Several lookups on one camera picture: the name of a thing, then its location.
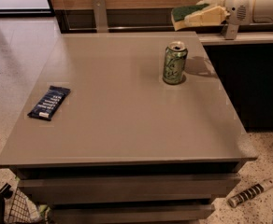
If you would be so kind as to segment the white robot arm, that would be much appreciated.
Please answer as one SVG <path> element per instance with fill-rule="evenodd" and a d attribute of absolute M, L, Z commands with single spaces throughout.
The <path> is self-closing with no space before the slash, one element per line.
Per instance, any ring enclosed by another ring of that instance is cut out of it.
<path fill-rule="evenodd" d="M 273 178 L 273 0 L 203 0 L 205 9 L 183 17 L 189 26 L 219 25 L 207 54 L 247 132 L 258 159 L 239 171 L 236 195 Z"/>

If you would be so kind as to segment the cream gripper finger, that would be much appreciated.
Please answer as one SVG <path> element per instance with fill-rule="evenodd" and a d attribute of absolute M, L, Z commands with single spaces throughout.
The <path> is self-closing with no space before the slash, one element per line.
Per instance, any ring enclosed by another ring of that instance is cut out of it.
<path fill-rule="evenodd" d="M 225 7 L 205 7 L 202 10 L 187 15 L 184 18 L 184 23 L 187 27 L 216 26 L 225 21 L 228 15 L 229 13 Z"/>
<path fill-rule="evenodd" d="M 198 5 L 208 4 L 208 5 L 215 5 L 215 6 L 224 6 L 225 0 L 201 0 L 197 2 Z"/>

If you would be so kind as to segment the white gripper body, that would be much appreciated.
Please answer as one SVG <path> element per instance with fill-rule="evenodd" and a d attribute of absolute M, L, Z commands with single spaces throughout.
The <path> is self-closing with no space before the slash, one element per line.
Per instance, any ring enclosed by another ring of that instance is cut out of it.
<path fill-rule="evenodd" d="M 225 0 L 224 6 L 228 12 L 226 20 L 234 25 L 253 23 L 253 8 L 255 0 Z"/>

